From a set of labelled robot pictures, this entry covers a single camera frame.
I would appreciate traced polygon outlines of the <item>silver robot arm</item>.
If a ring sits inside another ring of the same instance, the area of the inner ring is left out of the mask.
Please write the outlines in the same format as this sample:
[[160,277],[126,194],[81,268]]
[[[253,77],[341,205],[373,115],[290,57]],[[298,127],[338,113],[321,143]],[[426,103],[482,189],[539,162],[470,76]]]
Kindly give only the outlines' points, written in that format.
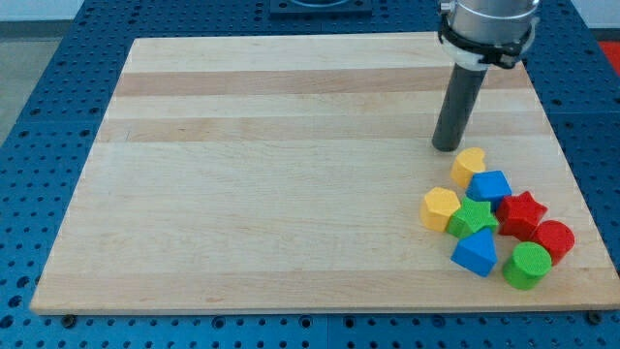
[[438,39],[463,69],[512,69],[535,40],[539,4],[539,0],[439,0]]

